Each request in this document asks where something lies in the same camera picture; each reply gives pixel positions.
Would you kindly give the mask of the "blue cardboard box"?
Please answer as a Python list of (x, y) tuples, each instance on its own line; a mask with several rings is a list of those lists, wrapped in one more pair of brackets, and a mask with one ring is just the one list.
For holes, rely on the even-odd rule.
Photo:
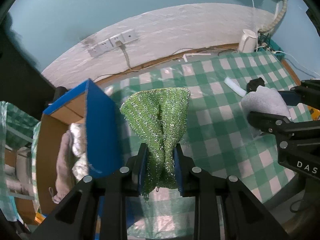
[(44, 215), (84, 176), (107, 176), (123, 158), (114, 101), (88, 79), (43, 111), (36, 144), (35, 179)]

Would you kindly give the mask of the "grey cloth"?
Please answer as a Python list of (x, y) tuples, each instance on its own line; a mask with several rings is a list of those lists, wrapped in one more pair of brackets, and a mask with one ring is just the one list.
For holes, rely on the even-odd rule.
[(275, 88), (258, 86), (255, 92), (249, 92), (242, 98), (241, 107), (245, 117), (250, 112), (259, 112), (282, 115), (292, 120), (285, 101)]

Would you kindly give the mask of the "white wall socket strip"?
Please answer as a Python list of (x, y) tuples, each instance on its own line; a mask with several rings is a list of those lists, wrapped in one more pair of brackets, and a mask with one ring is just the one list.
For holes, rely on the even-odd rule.
[(133, 42), (138, 39), (138, 35), (134, 29), (123, 31), (119, 34), (113, 35), (110, 38), (88, 48), (90, 57), (98, 57), (103, 53), (114, 50), (122, 45)]

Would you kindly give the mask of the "green knitted scrub cloth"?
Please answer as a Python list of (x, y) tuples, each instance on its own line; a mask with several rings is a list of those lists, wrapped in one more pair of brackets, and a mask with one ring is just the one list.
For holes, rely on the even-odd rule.
[(169, 87), (132, 94), (120, 112), (132, 131), (146, 143), (146, 175), (142, 196), (159, 187), (176, 189), (173, 151), (187, 129), (190, 90)]

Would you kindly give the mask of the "grey beige sock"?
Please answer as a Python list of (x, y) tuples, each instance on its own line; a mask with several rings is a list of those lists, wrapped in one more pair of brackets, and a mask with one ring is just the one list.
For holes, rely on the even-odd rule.
[(52, 201), (59, 204), (61, 200), (71, 191), (75, 185), (75, 179), (72, 172), (73, 154), (72, 154), (73, 137), (70, 131), (66, 131), (61, 138), (60, 148), (56, 161), (56, 194), (52, 196)]

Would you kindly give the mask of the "checkered cloth covered shelf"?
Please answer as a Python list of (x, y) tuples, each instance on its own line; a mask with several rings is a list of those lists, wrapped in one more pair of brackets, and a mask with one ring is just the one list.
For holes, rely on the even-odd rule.
[(37, 224), (35, 164), (40, 124), (15, 105), (1, 102), (1, 211), (10, 222)]

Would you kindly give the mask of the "white foam stick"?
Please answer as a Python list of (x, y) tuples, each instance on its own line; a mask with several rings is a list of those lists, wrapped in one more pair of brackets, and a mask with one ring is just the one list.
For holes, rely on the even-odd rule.
[(224, 83), (232, 90), (234, 91), (236, 94), (238, 94), (240, 97), (244, 97), (247, 92), (242, 89), (240, 86), (238, 86), (235, 82), (233, 82), (229, 77), (226, 77), (224, 79)]

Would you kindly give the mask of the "green white checkered tablecloth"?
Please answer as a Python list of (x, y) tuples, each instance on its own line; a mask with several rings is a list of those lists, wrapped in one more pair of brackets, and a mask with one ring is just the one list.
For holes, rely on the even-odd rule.
[[(269, 207), (283, 201), (285, 195), (292, 195), (298, 187), (297, 176), (277, 163), (275, 137), (253, 137), (242, 112), (241, 97), (224, 83), (229, 77), (245, 89), (250, 80), (261, 77), (268, 88), (289, 90), (296, 84), (276, 56), (259, 51), (192, 63), (179, 61), (100, 87), (118, 107), (141, 90), (189, 89), (187, 130), (181, 140), (184, 155), (214, 176), (237, 176)], [(135, 222), (127, 230), (129, 236), (162, 239), (193, 232), (194, 198), (180, 197), (177, 189), (153, 190), (148, 201), (131, 198), (130, 204)]]

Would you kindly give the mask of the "black knitted sock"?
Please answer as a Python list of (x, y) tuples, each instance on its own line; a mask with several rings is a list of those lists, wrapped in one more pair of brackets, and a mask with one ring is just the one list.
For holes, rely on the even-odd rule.
[(261, 77), (249, 81), (246, 85), (246, 91), (247, 93), (256, 92), (259, 86), (265, 87), (265, 81)]

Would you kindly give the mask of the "white fluffy cloth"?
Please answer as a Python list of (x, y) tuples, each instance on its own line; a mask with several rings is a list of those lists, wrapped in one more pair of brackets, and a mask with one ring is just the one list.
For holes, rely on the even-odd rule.
[(73, 138), (72, 153), (75, 156), (72, 172), (76, 181), (80, 181), (84, 176), (89, 174), (85, 125), (72, 123), (69, 127), (69, 131)]

